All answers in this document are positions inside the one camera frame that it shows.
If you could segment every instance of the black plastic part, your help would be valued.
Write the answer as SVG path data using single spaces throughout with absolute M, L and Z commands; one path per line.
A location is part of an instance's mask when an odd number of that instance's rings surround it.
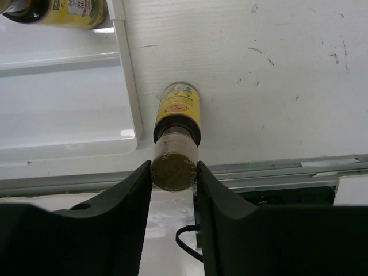
M 201 142 L 201 130 L 197 123 L 190 117 L 184 114 L 170 114 L 163 118 L 155 125 L 154 129 L 154 142 L 161 137 L 166 129 L 171 127 L 182 127 L 185 128 L 189 133 L 197 147 Z
M 206 275 L 367 275 L 367 207 L 257 207 L 202 162 L 197 190 Z
M 0 204 L 2 275 L 138 275 L 150 161 L 70 210 Z
M 34 24 L 41 21 L 48 14 L 50 4 L 51 1 L 49 0 L 32 0 L 29 9 L 26 12 L 4 13 L 3 15 L 18 23 Z
M 260 191 L 234 191 L 237 195 L 257 206 L 265 205 L 329 205 L 332 206 L 335 198 L 335 192 L 332 187 L 307 187 L 297 189 L 282 190 L 260 190 Z M 194 218 L 195 224 L 200 224 L 200 207 L 198 203 L 198 195 L 193 195 Z M 197 247 L 202 247 L 201 231 L 196 234 Z

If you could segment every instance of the jar label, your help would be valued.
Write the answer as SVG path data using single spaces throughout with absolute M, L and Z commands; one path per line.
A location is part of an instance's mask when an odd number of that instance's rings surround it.
M 165 89 L 161 97 L 156 123 L 171 114 L 184 114 L 201 127 L 200 96 L 192 85 L 179 82 Z
M 93 28 L 104 20 L 105 0 L 51 0 L 42 25 Z

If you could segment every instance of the scuff mark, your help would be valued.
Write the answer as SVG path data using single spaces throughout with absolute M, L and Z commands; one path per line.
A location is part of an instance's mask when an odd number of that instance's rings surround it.
M 345 47 L 345 40 L 343 40 L 343 44 L 344 44 L 345 56 L 347 56 L 346 47 Z
M 248 47 L 249 50 L 253 50 L 253 51 L 256 51 L 256 52 L 259 52 L 260 54 L 263 54 L 263 52 L 260 50 L 260 49 L 257 49 L 257 48 L 250 48 Z
M 148 48 L 148 47 L 157 47 L 157 45 L 139 46 L 139 47 L 137 47 L 137 48 Z
M 156 99 L 157 99 L 158 101 L 160 101 L 160 100 L 161 100 L 162 93 L 155 93 L 155 92 L 152 92 L 152 94 L 156 94 Z
M 267 60 L 269 61 L 269 63 L 272 64 L 272 66 L 275 66 L 276 67 L 276 65 L 270 59 L 267 59 Z
M 291 25 L 293 24 L 292 22 L 286 22 L 286 23 L 277 23 L 277 24 L 272 24 L 271 26 L 281 26 L 281 25 Z
M 253 5 L 251 13 L 256 13 L 257 10 L 258 10 L 258 4 L 256 3 Z
M 339 61 L 339 58 L 338 58 L 337 54 L 332 53 L 332 54 L 330 54 L 330 55 L 328 55 L 328 56 L 333 56 L 333 58 L 336 60 L 336 64 L 339 64 L 339 63 L 340 63 L 340 61 Z

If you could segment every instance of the bottle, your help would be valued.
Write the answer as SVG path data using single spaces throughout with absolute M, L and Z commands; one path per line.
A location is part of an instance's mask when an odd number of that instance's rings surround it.
M 0 13 L 18 23 L 93 29 L 107 14 L 105 0 L 0 0 Z
M 161 97 L 154 129 L 154 184 L 166 191 L 182 191 L 193 185 L 200 141 L 198 91 L 185 82 L 169 85 Z

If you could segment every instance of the metal track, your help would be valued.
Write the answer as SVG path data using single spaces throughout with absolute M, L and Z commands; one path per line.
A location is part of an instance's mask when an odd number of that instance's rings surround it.
M 300 163 L 273 165 L 267 162 L 210 166 L 209 168 L 218 180 L 237 191 L 336 186 L 340 177 L 368 174 L 366 160 L 329 167 L 303 167 Z M 0 197 L 100 191 L 122 181 L 130 173 L 114 172 L 1 180 Z

